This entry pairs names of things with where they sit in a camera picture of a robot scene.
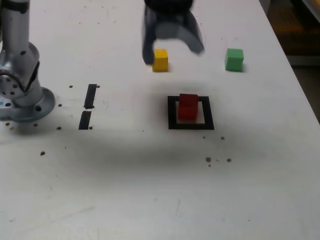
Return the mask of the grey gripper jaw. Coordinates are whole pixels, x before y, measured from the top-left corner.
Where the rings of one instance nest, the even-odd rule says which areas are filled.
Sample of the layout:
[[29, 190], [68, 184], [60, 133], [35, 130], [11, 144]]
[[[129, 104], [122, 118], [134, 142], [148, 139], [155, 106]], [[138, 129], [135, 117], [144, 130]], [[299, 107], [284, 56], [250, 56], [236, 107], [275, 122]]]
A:
[[155, 36], [157, 40], [180, 40], [197, 55], [205, 51], [198, 23], [190, 11], [186, 14], [162, 15], [155, 27]]
[[146, 65], [152, 65], [154, 62], [153, 45], [156, 41], [157, 15], [150, 9], [144, 9], [143, 31], [142, 31], [142, 58]]

